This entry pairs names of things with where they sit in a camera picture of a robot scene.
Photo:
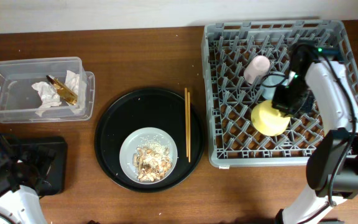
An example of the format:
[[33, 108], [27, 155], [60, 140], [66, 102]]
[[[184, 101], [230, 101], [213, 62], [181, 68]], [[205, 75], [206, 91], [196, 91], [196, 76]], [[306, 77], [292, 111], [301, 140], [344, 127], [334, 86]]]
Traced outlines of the pink cup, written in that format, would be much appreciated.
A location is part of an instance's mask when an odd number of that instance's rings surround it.
[[269, 68], [270, 60], [266, 56], [258, 55], [251, 60], [244, 70], [244, 79], [246, 82], [253, 84], [257, 77], [266, 75]]

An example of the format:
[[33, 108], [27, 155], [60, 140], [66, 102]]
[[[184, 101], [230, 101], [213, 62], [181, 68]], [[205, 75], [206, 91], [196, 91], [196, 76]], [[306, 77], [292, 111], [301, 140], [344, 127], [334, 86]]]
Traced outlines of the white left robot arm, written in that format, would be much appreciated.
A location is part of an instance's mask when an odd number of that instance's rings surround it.
[[0, 145], [0, 218], [6, 223], [46, 223], [39, 192], [57, 152], [47, 147], [18, 151]]

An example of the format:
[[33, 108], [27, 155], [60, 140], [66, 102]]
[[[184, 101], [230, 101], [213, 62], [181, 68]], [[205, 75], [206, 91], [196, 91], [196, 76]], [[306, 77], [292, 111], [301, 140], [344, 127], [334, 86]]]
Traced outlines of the yellow bowl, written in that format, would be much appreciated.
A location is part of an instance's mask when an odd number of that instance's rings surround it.
[[286, 130], [290, 117], [272, 107], [272, 100], [265, 100], [251, 112], [252, 125], [266, 136], [278, 136]]

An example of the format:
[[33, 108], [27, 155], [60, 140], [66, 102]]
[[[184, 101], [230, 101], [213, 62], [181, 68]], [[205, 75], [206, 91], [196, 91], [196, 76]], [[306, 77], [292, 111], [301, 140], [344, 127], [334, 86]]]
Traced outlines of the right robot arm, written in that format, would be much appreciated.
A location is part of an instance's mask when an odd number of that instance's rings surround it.
[[300, 40], [290, 47], [290, 71], [294, 76], [276, 88], [273, 108], [293, 116], [313, 95], [324, 138], [306, 164], [306, 187], [277, 213], [275, 223], [319, 223], [358, 195], [358, 104], [339, 48]]

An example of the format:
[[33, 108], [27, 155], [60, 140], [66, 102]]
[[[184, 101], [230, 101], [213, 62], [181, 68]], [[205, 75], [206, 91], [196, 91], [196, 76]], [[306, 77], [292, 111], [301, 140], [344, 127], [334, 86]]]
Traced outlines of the white tissue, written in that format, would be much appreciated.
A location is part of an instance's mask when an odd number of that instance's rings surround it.
[[[70, 70], [67, 70], [67, 75], [64, 85], [68, 87], [73, 93], [77, 96], [79, 95], [79, 85], [80, 85], [80, 75], [74, 73]], [[32, 88], [37, 91], [42, 104], [39, 106], [40, 110], [35, 113], [42, 117], [42, 114], [45, 112], [44, 108], [51, 108], [61, 105], [60, 96], [56, 92], [56, 89], [47, 82], [37, 82], [32, 84]]]

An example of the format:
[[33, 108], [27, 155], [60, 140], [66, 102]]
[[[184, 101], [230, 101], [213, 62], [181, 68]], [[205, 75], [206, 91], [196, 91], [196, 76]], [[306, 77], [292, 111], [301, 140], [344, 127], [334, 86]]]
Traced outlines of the blue cup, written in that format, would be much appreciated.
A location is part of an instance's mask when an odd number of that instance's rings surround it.
[[266, 100], [272, 100], [275, 94], [276, 87], [286, 85], [288, 82], [287, 76], [280, 72], [270, 72], [263, 77], [260, 89], [262, 96]]

